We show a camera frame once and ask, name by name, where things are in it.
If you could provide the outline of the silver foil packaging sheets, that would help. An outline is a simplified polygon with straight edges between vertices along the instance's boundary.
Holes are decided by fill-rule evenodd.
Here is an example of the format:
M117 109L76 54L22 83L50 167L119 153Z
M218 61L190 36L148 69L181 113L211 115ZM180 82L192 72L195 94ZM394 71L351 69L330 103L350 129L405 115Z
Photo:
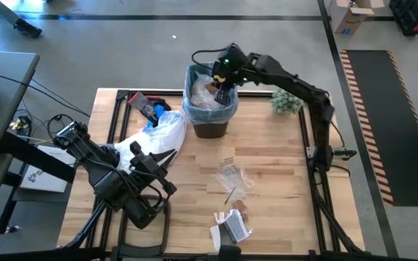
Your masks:
M248 229L238 209L215 212L216 225L210 228L213 247L218 251L222 245L235 245L247 239L252 229Z

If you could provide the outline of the cardboard box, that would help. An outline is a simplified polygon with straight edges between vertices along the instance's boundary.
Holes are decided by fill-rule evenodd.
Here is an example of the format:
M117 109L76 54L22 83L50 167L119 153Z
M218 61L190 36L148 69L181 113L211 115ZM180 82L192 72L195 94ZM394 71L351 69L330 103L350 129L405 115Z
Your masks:
M383 8L383 0L332 0L329 15L336 34L352 35L365 19Z

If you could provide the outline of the thin dark stick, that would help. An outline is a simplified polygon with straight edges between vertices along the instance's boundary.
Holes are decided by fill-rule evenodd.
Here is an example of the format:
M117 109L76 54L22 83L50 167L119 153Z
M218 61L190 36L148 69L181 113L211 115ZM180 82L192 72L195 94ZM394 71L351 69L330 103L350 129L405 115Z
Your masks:
M227 202L230 200L230 198L231 198L231 196L232 196L232 194L235 192L235 190L236 190L236 186L230 191L230 193L229 193L229 195L227 196L227 198L226 198L226 200L225 200L225 202L224 202L224 204L227 204Z

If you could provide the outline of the clear plastic film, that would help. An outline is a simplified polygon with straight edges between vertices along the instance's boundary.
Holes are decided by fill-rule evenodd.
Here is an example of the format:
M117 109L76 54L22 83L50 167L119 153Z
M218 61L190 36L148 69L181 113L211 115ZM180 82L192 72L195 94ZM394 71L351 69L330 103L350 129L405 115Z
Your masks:
M209 75L198 72L195 72L194 75L195 79L190 98L192 105L202 109L223 109L225 106L216 102L214 96L205 88L206 83L214 82L213 79Z

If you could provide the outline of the black aluminium table frame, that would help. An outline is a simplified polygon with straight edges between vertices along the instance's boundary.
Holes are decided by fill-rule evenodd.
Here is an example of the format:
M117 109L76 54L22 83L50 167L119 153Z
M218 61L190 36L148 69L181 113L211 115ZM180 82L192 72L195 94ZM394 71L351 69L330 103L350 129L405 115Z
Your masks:
M146 124L138 111L125 116L126 101L120 89L97 89L89 121L94 142L118 142L137 133ZM242 203L247 207L248 239L239 246L243 254L287 255L319 251L314 209L310 195L306 155L300 118L275 114L271 91L240 91L239 107L223 138L196 137L191 124L181 151L169 167L167 179L178 191L170 198L171 215L167 247L163 254L197 255L216 252L210 227L215 213L228 211L226 192L216 178L219 162L234 163L254 181ZM365 249L350 176L333 167L327 173L335 218L360 249ZM94 194L87 174L78 168L72 184L57 246L71 241L89 218Z

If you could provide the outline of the grey desk leg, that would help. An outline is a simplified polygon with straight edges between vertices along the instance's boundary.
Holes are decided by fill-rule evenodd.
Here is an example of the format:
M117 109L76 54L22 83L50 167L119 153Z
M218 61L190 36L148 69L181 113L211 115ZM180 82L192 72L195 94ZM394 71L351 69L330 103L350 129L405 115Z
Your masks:
M31 25L29 22L19 17L2 2L0 2L0 19L5 20L15 30L29 38L38 38L42 33L42 29Z

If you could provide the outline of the white printed plastic bag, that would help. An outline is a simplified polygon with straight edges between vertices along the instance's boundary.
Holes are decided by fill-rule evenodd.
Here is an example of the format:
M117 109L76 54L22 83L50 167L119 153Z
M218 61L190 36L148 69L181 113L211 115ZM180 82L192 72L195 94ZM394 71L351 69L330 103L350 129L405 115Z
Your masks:
M139 132L126 138L117 144L115 149L120 153L119 170L129 171L130 160L135 154L130 150L130 145L136 141L144 154L159 154L171 149L177 152L184 143L187 130L187 119L177 110L164 111L158 119L158 126L144 127Z

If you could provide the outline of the small brown paper scrap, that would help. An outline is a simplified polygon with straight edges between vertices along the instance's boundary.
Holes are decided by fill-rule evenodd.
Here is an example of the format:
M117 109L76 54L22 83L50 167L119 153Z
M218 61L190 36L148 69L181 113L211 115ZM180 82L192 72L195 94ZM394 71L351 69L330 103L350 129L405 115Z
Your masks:
M239 213L242 216L242 220L245 223L248 221L247 206L243 203L241 199L238 199L232 202L232 208L239 211Z

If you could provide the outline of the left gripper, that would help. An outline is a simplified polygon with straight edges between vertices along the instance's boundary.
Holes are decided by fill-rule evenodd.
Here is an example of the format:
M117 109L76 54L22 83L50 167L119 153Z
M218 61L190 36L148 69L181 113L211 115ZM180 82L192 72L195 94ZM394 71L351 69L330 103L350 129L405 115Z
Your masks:
M167 195L176 192L176 187L165 179L168 174L168 167L172 163L177 151L170 149L158 154L149 153L144 155L142 152L136 155L136 171L141 175L147 175L157 179L163 186Z

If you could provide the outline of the white flat box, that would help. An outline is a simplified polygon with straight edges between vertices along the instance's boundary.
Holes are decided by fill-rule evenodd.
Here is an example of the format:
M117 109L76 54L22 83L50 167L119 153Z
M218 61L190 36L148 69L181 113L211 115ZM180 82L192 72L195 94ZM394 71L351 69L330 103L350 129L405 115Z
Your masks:
M38 148L71 167L75 164L75 158L69 155L66 151L53 146L39 145ZM24 188L56 193L63 193L66 186L66 181L56 178L32 165L28 166L20 184L20 188L22 189Z

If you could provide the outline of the potted green succulent plant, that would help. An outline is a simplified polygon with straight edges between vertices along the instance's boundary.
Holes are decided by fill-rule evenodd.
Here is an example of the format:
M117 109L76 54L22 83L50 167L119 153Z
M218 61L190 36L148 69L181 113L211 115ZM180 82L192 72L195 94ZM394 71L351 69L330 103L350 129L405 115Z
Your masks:
M298 113L303 105L304 101L302 99L280 88L272 94L271 106L278 114Z

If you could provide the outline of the black red toolbox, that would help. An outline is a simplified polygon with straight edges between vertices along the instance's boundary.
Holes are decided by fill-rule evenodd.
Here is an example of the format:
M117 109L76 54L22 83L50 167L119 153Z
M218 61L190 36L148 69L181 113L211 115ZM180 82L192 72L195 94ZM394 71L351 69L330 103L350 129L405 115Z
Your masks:
M404 36L418 35L418 0L390 0L389 7Z

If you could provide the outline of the black trash bin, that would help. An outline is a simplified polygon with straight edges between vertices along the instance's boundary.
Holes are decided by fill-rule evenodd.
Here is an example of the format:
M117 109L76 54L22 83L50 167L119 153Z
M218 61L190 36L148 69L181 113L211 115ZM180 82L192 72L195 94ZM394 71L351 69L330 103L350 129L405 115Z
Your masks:
M226 134L228 124L229 122L223 124L192 125L198 138L221 138Z

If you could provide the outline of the grey red work glove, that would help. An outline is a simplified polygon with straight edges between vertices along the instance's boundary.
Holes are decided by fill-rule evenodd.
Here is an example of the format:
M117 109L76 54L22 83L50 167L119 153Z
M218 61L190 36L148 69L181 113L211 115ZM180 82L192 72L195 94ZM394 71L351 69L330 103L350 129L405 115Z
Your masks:
M149 121L156 122L155 105L159 104L165 108L165 111L171 111L171 106L159 96L144 95L141 92L136 92L129 100L128 103L141 112L141 114Z

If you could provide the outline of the clear plastic wrapper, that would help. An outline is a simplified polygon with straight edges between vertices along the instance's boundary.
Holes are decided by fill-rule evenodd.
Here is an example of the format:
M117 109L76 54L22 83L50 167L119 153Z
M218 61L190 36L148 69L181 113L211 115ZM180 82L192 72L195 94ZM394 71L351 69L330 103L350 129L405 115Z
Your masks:
M248 191L254 187L254 180L250 179L243 166L238 165L233 157L223 159L219 162L216 174L213 176L229 195L236 186L235 192L230 199L238 200L247 196Z

